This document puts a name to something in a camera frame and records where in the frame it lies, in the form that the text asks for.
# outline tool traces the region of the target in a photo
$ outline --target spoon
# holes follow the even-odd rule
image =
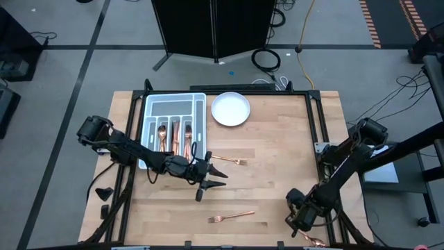
[[[157,133],[160,139],[160,152],[165,152],[165,139],[167,138],[167,128],[165,125],[159,126]]]
[[[298,232],[301,233],[302,235],[304,235],[304,238],[306,240],[311,241],[311,244],[313,245],[313,247],[325,247],[325,246],[327,246],[322,240],[319,240],[318,238],[310,237],[304,231],[298,230]]]

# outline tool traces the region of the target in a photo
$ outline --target cutlery tray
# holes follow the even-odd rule
[[[207,152],[206,140],[207,97],[203,93],[189,94],[151,94],[146,98],[141,144],[153,151],[160,150],[158,129],[166,127],[166,149],[172,151],[173,124],[180,122],[178,154],[184,155],[185,127],[192,129],[191,143],[196,142],[196,157],[204,158]],[[139,168],[146,169],[143,160]]]

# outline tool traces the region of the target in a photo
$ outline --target black partition panel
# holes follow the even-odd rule
[[[275,0],[217,0],[218,56],[264,47],[274,7]]]
[[[265,47],[276,0],[151,0],[167,53],[219,58]]]
[[[166,52],[213,58],[209,0],[152,0]]]

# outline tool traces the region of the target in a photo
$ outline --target white plate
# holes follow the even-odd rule
[[[215,98],[211,104],[211,114],[222,125],[237,126],[250,115],[250,104],[243,95],[226,92]]]

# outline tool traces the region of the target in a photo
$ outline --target black clamp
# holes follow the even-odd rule
[[[100,218],[105,219],[110,211],[110,205],[103,205],[100,209]]]
[[[105,189],[99,187],[96,188],[96,194],[102,201],[107,201],[113,192],[114,190],[111,187],[107,187]]]
[[[151,82],[148,79],[145,79],[145,84],[144,84],[144,90],[145,90],[145,96],[148,96],[150,91],[153,91],[153,86],[151,85]]]
[[[185,241],[184,250],[191,250],[191,240]]]
[[[285,87],[285,91],[288,91],[288,93],[293,93],[293,82],[292,81],[289,81],[289,83]]]
[[[277,242],[277,250],[285,250],[285,245],[283,241],[278,241]]]
[[[317,101],[321,100],[321,92],[319,90],[308,90],[308,95]]]

